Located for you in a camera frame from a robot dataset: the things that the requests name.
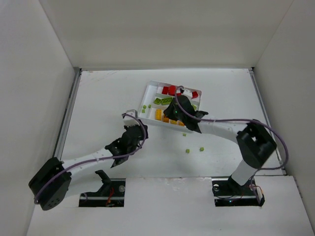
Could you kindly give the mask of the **white divided sorting tray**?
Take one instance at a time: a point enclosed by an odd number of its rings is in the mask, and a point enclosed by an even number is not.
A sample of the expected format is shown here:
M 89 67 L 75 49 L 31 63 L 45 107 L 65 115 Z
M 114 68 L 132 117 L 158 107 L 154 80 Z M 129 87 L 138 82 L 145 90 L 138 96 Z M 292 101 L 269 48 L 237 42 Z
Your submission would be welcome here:
M 179 126 L 177 124 L 171 124 L 170 120 L 169 123 L 163 122 L 164 116 L 162 115 L 162 121 L 155 120 L 155 113 L 156 109 L 161 109 L 162 112 L 168 107 L 163 106 L 161 103 L 159 105 L 154 104 L 155 98 L 168 98 L 173 96 L 170 96 L 169 94 L 162 94 L 162 89 L 163 87 L 170 87 L 171 85 L 174 84 L 168 84 L 168 83 L 163 83 L 163 82 L 158 82 L 158 81 L 149 81 L 140 105 L 140 108 L 138 110 L 138 118 L 142 120 L 142 122 L 146 125 L 153 125 L 153 126 L 160 126 L 160 127 L 165 127 L 181 132 L 188 132 L 190 133 L 191 131 L 188 130 L 185 126 Z M 144 109 L 145 113 L 142 113 L 143 105 L 146 105 L 147 108 Z

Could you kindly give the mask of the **long green lego brick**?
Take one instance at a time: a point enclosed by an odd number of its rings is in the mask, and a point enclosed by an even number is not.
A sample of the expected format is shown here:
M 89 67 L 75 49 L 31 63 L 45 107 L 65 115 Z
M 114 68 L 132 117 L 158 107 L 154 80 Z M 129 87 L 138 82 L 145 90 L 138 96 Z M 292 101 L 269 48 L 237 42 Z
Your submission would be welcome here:
M 171 97 L 168 97 L 168 98 L 163 98 L 161 99 L 161 104 L 163 106 L 166 106 L 166 105 L 170 105 L 170 103 L 172 102 L 173 98 Z

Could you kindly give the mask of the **long yellow lego brick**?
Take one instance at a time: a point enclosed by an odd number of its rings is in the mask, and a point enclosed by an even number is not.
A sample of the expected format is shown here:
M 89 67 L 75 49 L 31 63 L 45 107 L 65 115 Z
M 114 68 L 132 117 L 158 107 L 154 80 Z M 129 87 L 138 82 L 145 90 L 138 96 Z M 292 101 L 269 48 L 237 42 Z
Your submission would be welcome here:
M 161 109 L 156 109 L 155 120 L 162 121 L 162 110 Z

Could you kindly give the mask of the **long red lego brick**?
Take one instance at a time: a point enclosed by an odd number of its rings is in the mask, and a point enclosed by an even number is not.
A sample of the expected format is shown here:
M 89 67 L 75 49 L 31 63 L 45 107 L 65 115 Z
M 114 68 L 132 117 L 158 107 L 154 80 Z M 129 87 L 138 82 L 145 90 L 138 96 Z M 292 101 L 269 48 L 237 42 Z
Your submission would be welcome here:
M 192 93 L 192 99 L 195 99 L 195 98 L 197 98 L 198 97 L 198 93 L 196 92 L 196 91 L 194 91 L 193 93 Z

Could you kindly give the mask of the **red yellow green lego cluster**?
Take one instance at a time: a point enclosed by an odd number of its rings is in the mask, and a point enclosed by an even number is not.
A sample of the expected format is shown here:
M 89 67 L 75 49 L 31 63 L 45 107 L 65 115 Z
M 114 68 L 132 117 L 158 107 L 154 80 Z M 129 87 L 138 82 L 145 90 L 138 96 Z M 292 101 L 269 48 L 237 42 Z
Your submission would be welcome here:
M 177 91 L 176 86 L 171 85 L 171 86 L 169 87 L 169 89 L 168 89 L 168 94 L 169 94 L 170 96 L 174 96 L 174 95 L 176 94 L 176 91 Z

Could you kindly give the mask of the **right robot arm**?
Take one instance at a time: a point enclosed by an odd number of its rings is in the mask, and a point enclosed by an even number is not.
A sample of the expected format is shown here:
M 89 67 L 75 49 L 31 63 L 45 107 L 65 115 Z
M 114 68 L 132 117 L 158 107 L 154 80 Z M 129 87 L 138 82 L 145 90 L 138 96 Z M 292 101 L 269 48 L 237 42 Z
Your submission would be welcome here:
M 238 145 L 242 161 L 229 177 L 232 184 L 245 185 L 277 147 L 272 136 L 259 122 L 215 120 L 208 112 L 195 110 L 184 95 L 173 98 L 163 113 L 170 120 L 182 122 L 190 131 L 215 135 Z

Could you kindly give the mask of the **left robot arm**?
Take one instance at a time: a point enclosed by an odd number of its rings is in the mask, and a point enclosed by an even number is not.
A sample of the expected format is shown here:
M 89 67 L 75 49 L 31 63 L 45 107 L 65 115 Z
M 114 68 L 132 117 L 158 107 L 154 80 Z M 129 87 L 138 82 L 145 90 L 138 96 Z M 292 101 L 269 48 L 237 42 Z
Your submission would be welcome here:
M 101 168 L 101 164 L 106 160 L 113 160 L 112 167 L 123 164 L 142 148 L 148 137 L 146 125 L 126 126 L 120 138 L 95 153 L 68 161 L 50 158 L 29 181 L 34 203 L 47 211 L 71 195 L 81 194 L 86 198 L 112 196 L 115 192 L 112 180 Z M 89 174 L 100 177 L 99 189 L 81 190 L 74 187 L 75 181 Z

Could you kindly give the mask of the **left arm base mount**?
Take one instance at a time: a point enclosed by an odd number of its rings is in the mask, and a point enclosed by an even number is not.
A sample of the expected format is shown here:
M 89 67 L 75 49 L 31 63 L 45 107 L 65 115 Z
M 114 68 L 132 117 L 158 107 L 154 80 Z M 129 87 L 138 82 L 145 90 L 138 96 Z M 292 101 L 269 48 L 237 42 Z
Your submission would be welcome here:
M 79 207 L 124 207 L 125 178 L 110 178 L 103 170 L 95 171 L 102 182 L 97 191 L 85 192 L 80 195 Z

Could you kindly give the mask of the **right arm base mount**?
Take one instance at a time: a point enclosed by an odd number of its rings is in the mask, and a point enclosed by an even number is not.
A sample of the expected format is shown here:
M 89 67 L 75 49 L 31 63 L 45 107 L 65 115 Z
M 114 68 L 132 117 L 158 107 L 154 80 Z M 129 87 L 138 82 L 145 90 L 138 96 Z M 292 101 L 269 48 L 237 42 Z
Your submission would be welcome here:
M 216 207 L 262 207 L 265 196 L 254 179 L 240 186 L 230 177 L 212 178 L 212 192 Z

